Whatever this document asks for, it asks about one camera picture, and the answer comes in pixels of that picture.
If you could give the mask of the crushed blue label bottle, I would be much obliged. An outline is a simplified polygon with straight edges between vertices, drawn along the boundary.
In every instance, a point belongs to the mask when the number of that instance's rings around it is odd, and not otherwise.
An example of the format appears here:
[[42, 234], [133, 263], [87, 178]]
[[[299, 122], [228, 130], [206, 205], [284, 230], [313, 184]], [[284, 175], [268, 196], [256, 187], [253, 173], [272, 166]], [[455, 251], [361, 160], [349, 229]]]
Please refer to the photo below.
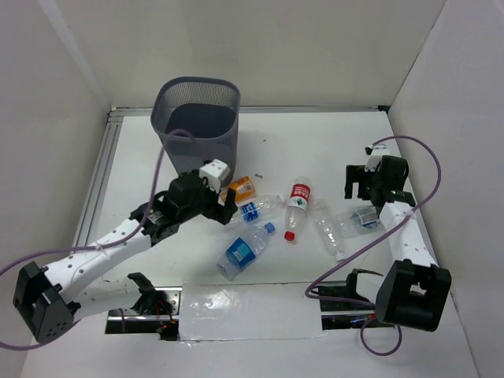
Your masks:
[[232, 230], [261, 221], [269, 221], [277, 217], [285, 205], [286, 200], [282, 195], [261, 195], [255, 200], [239, 206], [225, 227], [227, 230]]

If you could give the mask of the blue cap plastic bottle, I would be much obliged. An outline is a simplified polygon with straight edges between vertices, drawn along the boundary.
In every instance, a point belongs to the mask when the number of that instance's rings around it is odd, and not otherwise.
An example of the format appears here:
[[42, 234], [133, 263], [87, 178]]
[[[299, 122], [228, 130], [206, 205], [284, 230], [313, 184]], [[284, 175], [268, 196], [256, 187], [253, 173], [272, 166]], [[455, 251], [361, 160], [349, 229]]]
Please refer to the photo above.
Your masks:
[[276, 232], [273, 223], [249, 227], [217, 260], [217, 269], [226, 280], [234, 280], [256, 261], [269, 245]]

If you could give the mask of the clear unlabelled plastic bottle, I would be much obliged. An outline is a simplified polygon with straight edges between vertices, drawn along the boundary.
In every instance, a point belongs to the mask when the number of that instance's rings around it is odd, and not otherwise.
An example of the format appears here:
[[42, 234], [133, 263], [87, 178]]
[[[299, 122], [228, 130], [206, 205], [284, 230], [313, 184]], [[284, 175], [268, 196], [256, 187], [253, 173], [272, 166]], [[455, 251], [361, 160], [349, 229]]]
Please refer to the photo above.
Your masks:
[[311, 215], [328, 254], [333, 256], [337, 262], [345, 260], [347, 258], [345, 243], [330, 214], [327, 203], [324, 200], [316, 199], [312, 203]]

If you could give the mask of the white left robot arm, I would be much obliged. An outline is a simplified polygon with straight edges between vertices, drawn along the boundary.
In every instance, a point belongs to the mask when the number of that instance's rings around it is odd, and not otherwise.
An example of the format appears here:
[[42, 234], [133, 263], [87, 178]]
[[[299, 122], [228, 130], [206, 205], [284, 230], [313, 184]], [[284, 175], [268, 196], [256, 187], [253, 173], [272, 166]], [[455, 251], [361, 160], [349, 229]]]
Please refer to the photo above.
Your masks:
[[237, 210], [233, 198], [219, 203], [228, 174], [228, 166], [218, 160], [182, 173], [168, 190], [139, 206], [85, 250], [43, 267], [33, 261], [22, 267], [13, 304], [36, 342], [51, 343], [81, 319], [112, 309], [131, 309], [140, 315], [157, 309], [170, 312], [166, 294], [142, 273], [129, 273], [122, 280], [103, 276], [175, 235], [180, 225], [196, 216], [227, 224]]

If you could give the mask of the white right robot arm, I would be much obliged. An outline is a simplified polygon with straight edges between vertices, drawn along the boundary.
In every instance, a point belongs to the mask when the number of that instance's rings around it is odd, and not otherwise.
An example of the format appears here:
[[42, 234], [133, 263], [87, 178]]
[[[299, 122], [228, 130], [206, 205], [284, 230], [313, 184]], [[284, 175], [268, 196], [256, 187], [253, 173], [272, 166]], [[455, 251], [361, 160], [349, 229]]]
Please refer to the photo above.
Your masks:
[[375, 307], [378, 321], [433, 332], [438, 328], [449, 295], [451, 275], [428, 252], [413, 208], [413, 195], [404, 191], [409, 173], [405, 159], [384, 155], [375, 166], [346, 167], [345, 197], [358, 184], [358, 197], [369, 200], [380, 223], [393, 234], [387, 237], [391, 267], [386, 275], [355, 269], [343, 291], [345, 303], [360, 309]]

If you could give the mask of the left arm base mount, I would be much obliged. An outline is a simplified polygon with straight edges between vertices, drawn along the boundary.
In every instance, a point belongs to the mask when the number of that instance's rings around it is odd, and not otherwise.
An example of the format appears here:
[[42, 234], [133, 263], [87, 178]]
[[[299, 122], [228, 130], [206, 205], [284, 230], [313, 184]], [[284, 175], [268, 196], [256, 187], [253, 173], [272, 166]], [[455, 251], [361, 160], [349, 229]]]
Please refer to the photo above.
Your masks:
[[108, 312], [106, 335], [155, 335], [175, 342], [180, 338], [182, 287], [157, 287], [147, 309], [113, 309]]

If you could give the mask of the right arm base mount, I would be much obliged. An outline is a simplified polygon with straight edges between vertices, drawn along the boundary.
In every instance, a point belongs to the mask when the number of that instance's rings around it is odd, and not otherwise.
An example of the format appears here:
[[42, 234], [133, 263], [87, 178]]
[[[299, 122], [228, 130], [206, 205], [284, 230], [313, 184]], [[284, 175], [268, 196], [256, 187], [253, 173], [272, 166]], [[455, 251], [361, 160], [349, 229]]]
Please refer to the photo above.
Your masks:
[[[328, 297], [350, 297], [343, 281], [319, 285], [313, 293]], [[324, 331], [357, 329], [373, 315], [370, 307], [355, 303], [320, 300], [319, 304]]]

